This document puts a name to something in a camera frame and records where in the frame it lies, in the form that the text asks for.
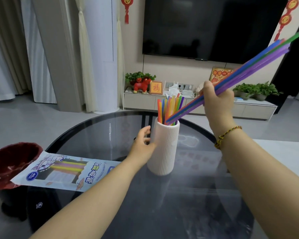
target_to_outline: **trash bin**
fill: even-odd
[[[10,180],[36,160],[43,149],[36,143],[19,142],[0,149],[1,210],[7,216],[24,221],[26,216],[27,186],[15,185]]]

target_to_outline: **black table edge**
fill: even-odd
[[[69,130],[67,130],[66,132],[64,132],[61,136],[59,136],[56,140],[54,140],[51,145],[46,149],[46,152],[48,153],[57,153],[59,151],[59,149],[71,138],[73,137],[75,134],[77,134],[78,132],[80,132],[81,130],[95,124],[98,123],[100,121],[104,121],[106,119],[110,119],[110,118],[115,118],[115,117],[121,117],[121,116],[131,116],[131,115],[141,115],[141,116],[149,116],[149,121],[152,121],[153,117],[157,116],[157,112],[150,112],[150,111],[120,111],[120,112],[113,112],[113,113],[108,113],[108,114],[104,114],[104,115],[100,115],[97,117],[93,117],[90,118],[84,122],[81,122],[77,125],[75,125],[74,127],[70,128]],[[196,125],[195,123],[192,123],[190,121],[187,121],[183,118],[181,118],[179,120],[179,122],[181,124],[184,124],[194,130],[196,130],[197,132],[203,134],[205,137],[207,137],[212,143],[216,142],[216,138],[214,137],[214,135],[212,133],[210,133],[209,131],[207,131],[206,129],[202,128],[199,125]]]

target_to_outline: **bundle of straws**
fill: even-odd
[[[276,60],[280,56],[288,53],[290,43],[297,38],[299,38],[299,32],[292,36],[290,39],[275,41],[273,44],[260,52],[257,56],[247,61],[240,68],[234,70],[234,72],[232,72],[226,79],[216,84],[216,95],[223,93],[228,88],[231,88],[235,84],[246,79],[248,76],[251,76],[253,73],[265,67],[267,64]],[[168,116],[164,124],[173,124],[176,120],[180,119],[182,116],[188,114],[204,103],[204,95],[195,98],[189,104],[174,112],[171,116]]]
[[[167,125],[166,120],[168,117],[170,117],[172,114],[177,112],[180,108],[182,108],[184,101],[183,96],[169,96],[167,99],[157,100],[157,107],[158,107],[158,122]],[[173,123],[170,123],[169,125],[174,126],[177,123],[177,121],[174,121]]]

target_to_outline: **glass tabletop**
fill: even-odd
[[[47,152],[122,161],[138,131],[156,117],[148,111],[98,116],[65,132]],[[173,171],[156,176],[145,165],[102,238],[250,238],[254,218],[214,142],[210,132],[181,119]],[[29,187],[32,231],[80,194]]]

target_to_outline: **tiled floor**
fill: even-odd
[[[0,148],[8,144],[36,142],[46,149],[58,136],[96,114],[60,112],[57,105],[34,103],[30,96],[18,96],[0,102]],[[184,117],[210,130],[205,116]],[[287,100],[279,114],[267,121],[236,119],[254,139],[299,142],[299,101]],[[28,222],[19,222],[0,211],[0,239],[26,239],[30,236]]]

